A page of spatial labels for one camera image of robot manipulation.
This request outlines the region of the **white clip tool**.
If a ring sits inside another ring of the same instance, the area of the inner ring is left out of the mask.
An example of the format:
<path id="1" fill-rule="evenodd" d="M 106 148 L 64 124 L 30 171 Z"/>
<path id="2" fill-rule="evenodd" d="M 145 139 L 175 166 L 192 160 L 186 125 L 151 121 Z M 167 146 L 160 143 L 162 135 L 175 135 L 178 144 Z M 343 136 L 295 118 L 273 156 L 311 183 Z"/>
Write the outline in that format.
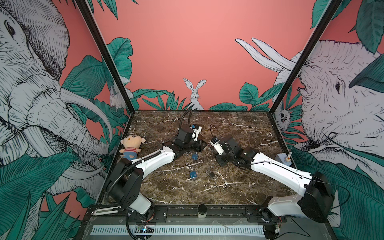
<path id="1" fill-rule="evenodd" d="M 110 208 L 101 208 L 96 209 L 92 211 L 92 216 L 102 216 L 102 215 L 109 215 L 109 214 L 116 214 L 119 212 L 120 207 L 110 207 Z"/>

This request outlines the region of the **plush doll striped shirt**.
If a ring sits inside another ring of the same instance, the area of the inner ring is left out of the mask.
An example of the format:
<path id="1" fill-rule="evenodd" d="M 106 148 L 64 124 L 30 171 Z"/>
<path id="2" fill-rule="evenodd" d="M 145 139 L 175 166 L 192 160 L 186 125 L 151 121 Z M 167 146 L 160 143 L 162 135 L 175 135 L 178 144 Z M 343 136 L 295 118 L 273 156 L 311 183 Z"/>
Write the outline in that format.
<path id="1" fill-rule="evenodd" d="M 120 143 L 123 145 L 123 149 L 120 149 L 121 157 L 123 159 L 135 160 L 138 153 L 141 152 L 140 146 L 145 143 L 146 139 L 138 135 L 129 135 L 122 139 Z"/>

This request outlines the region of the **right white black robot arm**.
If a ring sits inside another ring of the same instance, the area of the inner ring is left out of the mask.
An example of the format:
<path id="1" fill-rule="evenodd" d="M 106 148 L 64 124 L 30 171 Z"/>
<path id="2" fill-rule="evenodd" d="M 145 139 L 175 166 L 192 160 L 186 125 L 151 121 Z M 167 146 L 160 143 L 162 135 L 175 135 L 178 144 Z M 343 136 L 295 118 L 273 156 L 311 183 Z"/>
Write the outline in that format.
<path id="1" fill-rule="evenodd" d="M 318 223 L 327 221 L 335 197 L 324 174 L 300 171 L 254 148 L 242 148 L 231 136 L 221 140 L 213 137 L 210 144 L 217 152 L 220 165 L 237 163 L 239 167 L 266 175 L 295 192 L 295 195 L 269 200 L 267 208 L 274 216 L 308 218 Z"/>

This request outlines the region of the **black knob on rail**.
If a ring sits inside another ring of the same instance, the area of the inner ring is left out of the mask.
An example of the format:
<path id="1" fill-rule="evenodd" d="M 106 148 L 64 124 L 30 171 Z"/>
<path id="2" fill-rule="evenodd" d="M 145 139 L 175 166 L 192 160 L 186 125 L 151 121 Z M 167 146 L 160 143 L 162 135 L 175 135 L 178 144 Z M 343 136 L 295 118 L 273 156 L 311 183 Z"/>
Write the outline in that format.
<path id="1" fill-rule="evenodd" d="M 208 208 L 205 204 L 198 205 L 198 218 L 205 218 L 207 216 Z"/>

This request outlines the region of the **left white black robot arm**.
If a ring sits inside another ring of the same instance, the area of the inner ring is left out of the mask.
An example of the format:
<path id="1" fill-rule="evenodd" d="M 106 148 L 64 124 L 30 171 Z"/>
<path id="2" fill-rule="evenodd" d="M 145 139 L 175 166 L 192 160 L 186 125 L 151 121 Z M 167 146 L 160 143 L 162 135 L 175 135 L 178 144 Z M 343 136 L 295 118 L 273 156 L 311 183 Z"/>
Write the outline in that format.
<path id="1" fill-rule="evenodd" d="M 186 152 L 202 152 L 207 143 L 199 137 L 201 131 L 202 127 L 197 124 L 188 128 L 180 127 L 176 136 L 162 143 L 159 150 L 142 158 L 138 158 L 138 153 L 141 152 L 140 146 L 145 143 L 145 138 L 129 135 L 122 139 L 122 159 L 110 174 L 104 195 L 106 204 L 109 203 L 109 197 L 112 197 L 119 205 L 107 208 L 107 214 L 129 209 L 149 219 L 154 214 L 154 204 L 140 193 L 143 179 Z"/>

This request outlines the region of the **white vented strip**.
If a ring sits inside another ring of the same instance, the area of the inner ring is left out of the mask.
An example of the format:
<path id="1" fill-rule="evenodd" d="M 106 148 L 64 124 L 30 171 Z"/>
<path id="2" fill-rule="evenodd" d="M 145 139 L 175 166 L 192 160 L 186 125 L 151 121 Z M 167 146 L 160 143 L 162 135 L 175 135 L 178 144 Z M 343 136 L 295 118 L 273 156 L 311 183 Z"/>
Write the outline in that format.
<path id="1" fill-rule="evenodd" d="M 263 237 L 263 226 L 183 226 L 183 225 L 156 225 L 156 226 L 131 226 L 131 233 L 135 236 L 180 236 L 180 235 L 218 235 L 218 236 L 251 236 Z M 95 225 L 90 233 L 91 236 L 127 236 L 126 226 L 120 225 Z"/>

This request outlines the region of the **black padlock near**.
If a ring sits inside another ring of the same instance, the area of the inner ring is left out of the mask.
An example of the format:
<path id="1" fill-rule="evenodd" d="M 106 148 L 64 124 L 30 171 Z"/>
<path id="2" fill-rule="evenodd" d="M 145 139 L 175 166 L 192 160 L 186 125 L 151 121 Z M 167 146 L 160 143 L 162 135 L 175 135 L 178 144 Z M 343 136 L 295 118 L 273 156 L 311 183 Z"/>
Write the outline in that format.
<path id="1" fill-rule="evenodd" d="M 216 174 L 213 173 L 213 172 L 210 171 L 210 170 L 206 170 L 206 174 L 208 175 L 209 178 L 211 178 L 211 179 L 213 179 L 213 180 L 215 180 L 216 177 L 217 177 Z"/>

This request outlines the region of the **black mounting rail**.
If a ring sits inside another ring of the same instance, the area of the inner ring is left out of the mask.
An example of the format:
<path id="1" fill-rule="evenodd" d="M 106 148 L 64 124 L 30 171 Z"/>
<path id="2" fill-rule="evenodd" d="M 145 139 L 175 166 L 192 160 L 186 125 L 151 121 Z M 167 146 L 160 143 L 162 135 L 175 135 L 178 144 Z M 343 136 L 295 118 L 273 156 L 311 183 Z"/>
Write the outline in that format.
<path id="1" fill-rule="evenodd" d="M 263 205 L 206 205 L 206 218 L 246 218 L 249 223 L 272 225 L 286 222 L 286 217 L 310 219 L 317 223 L 325 223 L 327 214 L 314 205 L 304 208 L 294 201 L 273 202 Z M 92 216 L 92 211 L 101 208 L 120 207 L 116 214 Z M 92 217 L 127 217 L 130 223 L 165 223 L 170 218 L 198 218 L 198 205 L 156 205 L 151 202 L 139 202 L 130 206 L 92 205 L 87 210 L 84 221 Z"/>

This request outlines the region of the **blue padlock near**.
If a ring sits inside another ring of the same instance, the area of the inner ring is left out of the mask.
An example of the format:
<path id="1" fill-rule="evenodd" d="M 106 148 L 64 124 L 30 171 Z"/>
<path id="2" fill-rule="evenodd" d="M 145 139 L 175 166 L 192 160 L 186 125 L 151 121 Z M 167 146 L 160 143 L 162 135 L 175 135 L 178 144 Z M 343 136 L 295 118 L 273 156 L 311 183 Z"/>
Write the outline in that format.
<path id="1" fill-rule="evenodd" d="M 198 177 L 196 170 L 193 168 L 190 168 L 189 171 L 190 171 L 190 178 L 192 180 L 195 180 Z"/>

